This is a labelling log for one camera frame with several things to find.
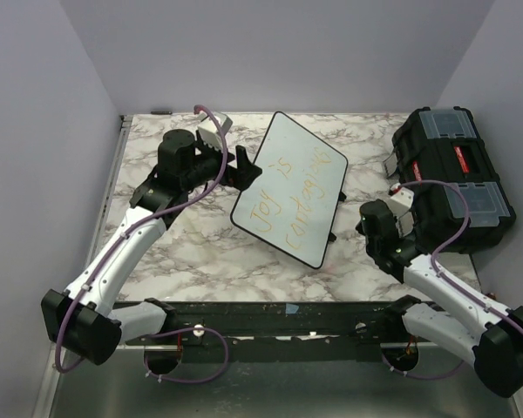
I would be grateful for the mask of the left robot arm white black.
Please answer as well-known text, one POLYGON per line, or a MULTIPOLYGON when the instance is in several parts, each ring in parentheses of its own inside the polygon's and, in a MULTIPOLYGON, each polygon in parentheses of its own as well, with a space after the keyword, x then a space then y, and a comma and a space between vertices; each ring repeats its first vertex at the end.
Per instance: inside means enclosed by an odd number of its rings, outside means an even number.
POLYGON ((241 192, 262 175, 262 169, 238 145, 234 152, 212 147, 200 131, 167 131, 158 146, 157 163, 135 189, 130 206, 97 258, 64 291, 49 290, 41 300, 50 341, 95 365, 105 363, 118 344, 148 335, 168 343, 176 324, 170 307, 147 299, 116 310, 115 300, 130 273, 149 248, 190 206, 190 193, 203 185, 241 192))

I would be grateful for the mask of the white tablet whiteboard black frame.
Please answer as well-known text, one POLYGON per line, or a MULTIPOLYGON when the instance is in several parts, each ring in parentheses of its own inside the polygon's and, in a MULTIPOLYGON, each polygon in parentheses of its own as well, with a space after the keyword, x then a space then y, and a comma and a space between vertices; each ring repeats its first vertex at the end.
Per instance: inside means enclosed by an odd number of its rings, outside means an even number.
POLYGON ((239 194, 232 224, 306 266, 321 268, 344 200, 347 157, 278 111, 254 164, 262 174, 239 194))

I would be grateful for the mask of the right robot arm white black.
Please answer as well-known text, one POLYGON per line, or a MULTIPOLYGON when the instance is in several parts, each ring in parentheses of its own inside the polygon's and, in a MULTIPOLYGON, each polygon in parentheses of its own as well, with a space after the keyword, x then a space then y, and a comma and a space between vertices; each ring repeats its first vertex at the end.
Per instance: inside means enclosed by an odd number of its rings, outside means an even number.
POLYGON ((408 299, 384 318, 392 340, 409 335, 430 341, 472 366, 483 385, 509 398, 523 388, 523 306, 510 308, 468 286, 400 236, 393 212, 381 199, 362 204, 357 231, 376 265, 441 307, 408 299))

